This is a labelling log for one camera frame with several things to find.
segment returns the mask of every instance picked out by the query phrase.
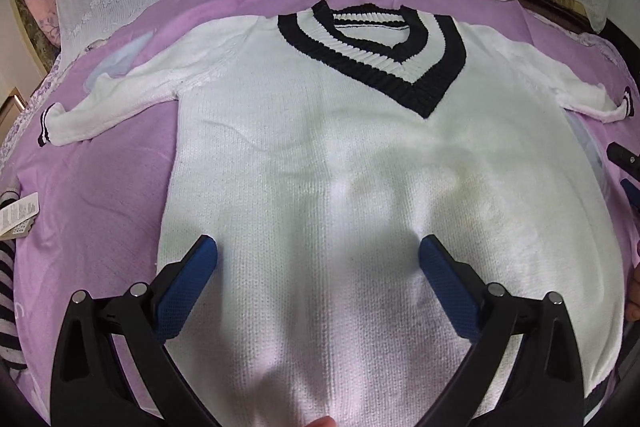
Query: black and white striped fabric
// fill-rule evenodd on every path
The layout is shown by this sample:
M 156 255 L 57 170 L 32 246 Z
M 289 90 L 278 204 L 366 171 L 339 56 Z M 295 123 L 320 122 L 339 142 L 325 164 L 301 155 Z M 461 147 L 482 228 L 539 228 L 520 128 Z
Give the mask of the black and white striped fabric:
M 6 207 L 20 197 L 14 190 L 0 196 L 0 208 Z M 15 379 L 27 368 L 15 326 L 14 309 L 14 261 L 15 239 L 0 241 L 0 361 Z

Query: metal pin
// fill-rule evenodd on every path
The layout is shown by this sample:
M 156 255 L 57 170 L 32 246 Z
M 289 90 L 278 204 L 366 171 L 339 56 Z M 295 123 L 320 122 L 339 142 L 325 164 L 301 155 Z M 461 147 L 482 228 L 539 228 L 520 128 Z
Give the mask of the metal pin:
M 553 304 L 562 304 L 562 296 L 558 292 L 549 292 L 549 300 Z
M 507 290 L 504 289 L 504 286 L 497 282 L 492 282 L 489 286 L 487 286 L 487 288 L 489 289 L 489 293 L 491 293 L 491 295 L 495 297 L 502 297 L 505 293 L 507 293 Z
M 85 299 L 86 299 L 86 291 L 84 291 L 84 290 L 78 290 L 76 293 L 71 295 L 71 300 L 73 302 L 75 302 L 76 304 L 81 303 Z
M 147 287 L 143 282 L 136 282 L 129 290 L 129 293 L 134 297 L 142 297 L 146 293 Z

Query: purple bedsheet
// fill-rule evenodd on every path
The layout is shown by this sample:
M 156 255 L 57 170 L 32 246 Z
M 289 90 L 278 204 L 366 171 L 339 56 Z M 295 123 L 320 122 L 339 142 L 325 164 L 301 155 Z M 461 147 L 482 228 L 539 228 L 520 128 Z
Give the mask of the purple bedsheet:
M 79 58 L 64 83 L 44 105 L 74 107 L 86 93 L 90 72 L 112 52 L 148 31 L 154 36 L 134 64 L 141 64 L 194 26 L 237 14 L 277 14 L 306 9 L 319 0 L 162 0 L 104 46 Z M 606 86 L 620 103 L 625 86 L 638 90 L 612 46 L 593 36 L 569 38 L 524 10 L 501 0 L 327 0 L 334 9 L 372 2 L 405 4 L 485 24 L 507 38 L 530 42 L 564 62 L 584 81 Z M 94 298 L 117 295 L 156 273 L 160 222 L 174 161 L 177 103 L 151 107 L 92 140 L 39 148 L 38 111 L 5 165 L 2 178 L 16 174 L 24 194 L 38 191 L 40 215 L 30 235 L 18 240 L 15 301 L 18 333 L 29 365 L 20 387 L 43 415 L 57 335 L 71 293 L 88 290 Z M 601 152 L 613 139 L 640 150 L 640 119 L 602 125 L 582 118 Z M 607 166 L 611 191 L 607 204 L 623 251 L 625 269 L 637 262 L 636 231 L 619 185 L 620 171 Z

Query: knit texture fabric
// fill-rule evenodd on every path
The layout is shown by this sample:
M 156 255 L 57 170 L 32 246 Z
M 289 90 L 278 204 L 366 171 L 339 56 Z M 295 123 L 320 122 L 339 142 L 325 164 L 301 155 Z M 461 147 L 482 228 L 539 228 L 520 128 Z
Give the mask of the knit texture fabric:
M 418 265 L 429 233 L 513 295 L 560 292 L 585 393 L 610 373 L 620 248 L 561 107 L 615 121 L 630 99 L 486 26 L 319 4 L 198 26 L 53 105 L 40 138 L 89 139 L 175 99 L 158 270 L 203 233 L 220 264 L 166 345 L 222 425 L 414 425 L 469 346 Z

